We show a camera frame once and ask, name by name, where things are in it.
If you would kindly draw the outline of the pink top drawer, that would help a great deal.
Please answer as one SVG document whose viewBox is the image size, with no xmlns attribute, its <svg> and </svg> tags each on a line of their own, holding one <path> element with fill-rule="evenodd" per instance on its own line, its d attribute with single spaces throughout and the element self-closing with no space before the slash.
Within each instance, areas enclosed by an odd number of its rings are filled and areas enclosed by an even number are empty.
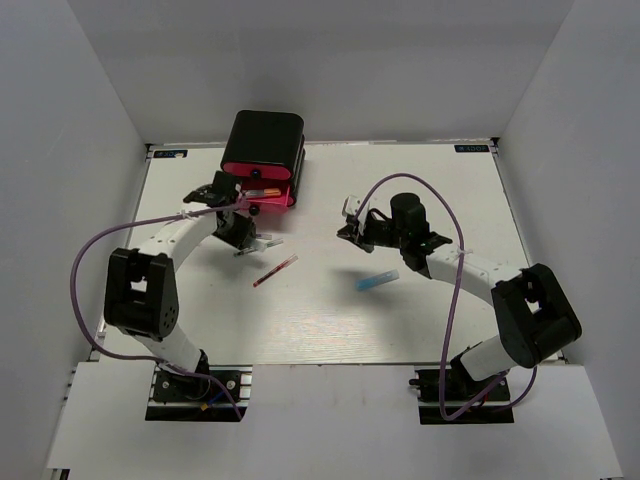
<svg viewBox="0 0 640 480">
<path fill-rule="evenodd" d="M 226 173 L 242 178 L 286 181 L 292 177 L 292 172 L 281 164 L 226 162 L 221 168 Z"/>
</svg>

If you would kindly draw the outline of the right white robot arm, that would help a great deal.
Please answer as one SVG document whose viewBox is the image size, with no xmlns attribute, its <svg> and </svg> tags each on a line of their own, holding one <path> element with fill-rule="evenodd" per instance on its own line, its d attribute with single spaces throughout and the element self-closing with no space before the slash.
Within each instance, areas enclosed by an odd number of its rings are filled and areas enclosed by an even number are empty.
<svg viewBox="0 0 640 480">
<path fill-rule="evenodd" d="M 532 369 L 578 340 L 582 326 L 553 271 L 536 263 L 518 269 L 465 253 L 453 241 L 433 231 L 426 209 L 413 193 L 390 201 L 391 214 L 363 207 L 346 198 L 346 224 L 337 235 L 358 248 L 396 249 L 412 271 L 460 288 L 494 310 L 496 336 L 455 356 L 446 379 L 461 397 L 484 391 L 488 379 L 516 366 Z"/>
</svg>

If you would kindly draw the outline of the green highlighter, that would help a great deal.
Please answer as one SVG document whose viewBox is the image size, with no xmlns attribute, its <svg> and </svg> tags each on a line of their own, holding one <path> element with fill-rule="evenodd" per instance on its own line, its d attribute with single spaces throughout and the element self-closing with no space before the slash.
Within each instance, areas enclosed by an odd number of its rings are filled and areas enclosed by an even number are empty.
<svg viewBox="0 0 640 480">
<path fill-rule="evenodd" d="M 267 248 L 269 247 L 269 242 L 268 241 L 262 241 L 262 240 L 254 240 L 251 242 L 251 244 L 238 251 L 239 255 L 246 255 L 249 253 L 254 253 L 254 252 L 263 252 L 265 251 Z"/>
</svg>

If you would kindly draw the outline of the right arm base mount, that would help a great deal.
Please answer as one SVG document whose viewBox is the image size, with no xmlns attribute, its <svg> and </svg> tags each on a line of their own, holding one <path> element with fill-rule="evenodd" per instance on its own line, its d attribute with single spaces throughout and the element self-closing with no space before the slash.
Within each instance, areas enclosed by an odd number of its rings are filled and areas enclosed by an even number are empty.
<svg viewBox="0 0 640 480">
<path fill-rule="evenodd" d="M 455 379 L 451 370 L 446 370 L 445 410 L 451 416 L 475 395 L 487 388 L 497 376 L 481 382 Z M 421 425 L 495 425 L 514 422 L 511 392 L 506 379 L 502 379 L 490 392 L 476 400 L 463 414 L 453 421 L 445 420 L 439 410 L 439 370 L 437 368 L 416 370 L 408 381 L 418 400 Z"/>
</svg>

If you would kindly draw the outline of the orange highlighter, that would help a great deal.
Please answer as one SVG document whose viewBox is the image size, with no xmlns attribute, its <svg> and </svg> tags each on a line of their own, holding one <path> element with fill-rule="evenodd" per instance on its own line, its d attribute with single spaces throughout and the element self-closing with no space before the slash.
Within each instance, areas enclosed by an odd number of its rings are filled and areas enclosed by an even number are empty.
<svg viewBox="0 0 640 480">
<path fill-rule="evenodd" d="M 279 197 L 281 191 L 278 188 L 251 189 L 245 191 L 247 198 L 270 198 Z"/>
</svg>

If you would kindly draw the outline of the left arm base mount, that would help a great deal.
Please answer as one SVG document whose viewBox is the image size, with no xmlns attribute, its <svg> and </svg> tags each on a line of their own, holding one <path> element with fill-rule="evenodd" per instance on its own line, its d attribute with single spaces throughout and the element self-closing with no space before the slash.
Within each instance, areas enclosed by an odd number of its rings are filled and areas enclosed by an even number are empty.
<svg viewBox="0 0 640 480">
<path fill-rule="evenodd" d="M 241 415 L 244 415 L 248 408 L 252 373 L 251 366 L 210 368 L 210 374 L 228 390 Z M 236 423 L 241 418 L 217 384 L 156 368 L 149 391 L 145 420 Z"/>
</svg>

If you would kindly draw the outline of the blue highlighter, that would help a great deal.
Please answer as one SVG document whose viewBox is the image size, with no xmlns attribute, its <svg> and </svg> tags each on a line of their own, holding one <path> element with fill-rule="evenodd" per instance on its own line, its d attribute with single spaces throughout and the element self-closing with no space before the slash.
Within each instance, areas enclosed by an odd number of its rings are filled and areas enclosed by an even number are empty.
<svg viewBox="0 0 640 480">
<path fill-rule="evenodd" d="M 357 280 L 355 288 L 358 292 L 366 291 L 378 286 L 396 281 L 399 279 L 399 272 L 394 269 L 364 279 Z"/>
</svg>

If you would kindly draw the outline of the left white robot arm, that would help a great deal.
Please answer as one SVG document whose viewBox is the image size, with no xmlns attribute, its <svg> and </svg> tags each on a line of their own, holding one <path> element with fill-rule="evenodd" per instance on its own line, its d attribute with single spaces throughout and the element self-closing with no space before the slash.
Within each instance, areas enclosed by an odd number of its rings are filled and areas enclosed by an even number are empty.
<svg viewBox="0 0 640 480">
<path fill-rule="evenodd" d="M 256 239 L 254 220 L 242 208 L 241 180 L 218 171 L 210 184 L 189 193 L 185 209 L 131 249 L 119 248 L 108 262 L 106 323 L 144 345 L 165 370 L 178 373 L 177 387 L 199 399 L 211 387 L 204 352 L 178 324 L 176 273 L 205 239 L 213 236 L 241 250 Z"/>
</svg>

